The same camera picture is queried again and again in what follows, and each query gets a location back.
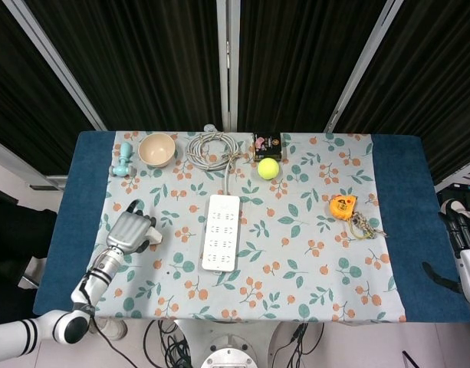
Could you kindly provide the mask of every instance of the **coiled cable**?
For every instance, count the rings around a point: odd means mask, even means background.
[[[223,142],[226,146],[226,152],[222,154],[221,158],[211,163],[205,156],[202,155],[202,148],[207,142],[218,140]],[[212,132],[199,134],[187,144],[186,155],[189,161],[198,169],[203,171],[219,171],[225,169],[225,186],[223,189],[224,194],[228,194],[228,175],[235,159],[240,157],[240,151],[235,139],[223,132]]]

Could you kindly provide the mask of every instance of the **white robotic hand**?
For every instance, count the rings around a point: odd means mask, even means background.
[[[133,213],[138,200],[133,201],[107,236],[107,249],[101,252],[71,294],[73,310],[52,310],[37,319],[0,324],[0,361],[31,353],[43,339],[71,344],[80,341],[88,331],[95,306],[109,287],[123,256],[141,253],[149,244],[162,241],[155,230],[156,219]]]

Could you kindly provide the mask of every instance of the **orange berry pattern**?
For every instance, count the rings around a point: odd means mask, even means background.
[[[360,134],[282,133],[276,178],[257,174],[251,134],[235,133],[240,157],[229,170],[229,194],[241,200],[236,269],[202,269],[209,196],[223,194],[225,172],[191,164],[186,145],[194,132],[170,132],[176,152],[163,168],[137,153],[146,132],[117,132],[110,154],[133,146],[135,176],[109,176],[94,255],[134,200],[156,218],[163,241],[124,255],[97,315],[203,320],[300,320],[369,323],[404,321],[384,238],[357,241],[348,224],[328,212],[336,195],[358,197],[357,210],[381,223],[374,182],[373,142]],[[224,144],[209,142],[202,155],[216,163]]]

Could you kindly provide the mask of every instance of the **yellow tennis ball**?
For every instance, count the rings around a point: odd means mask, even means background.
[[[257,170],[261,178],[270,180],[279,174],[279,164],[275,159],[263,159],[258,163]]]

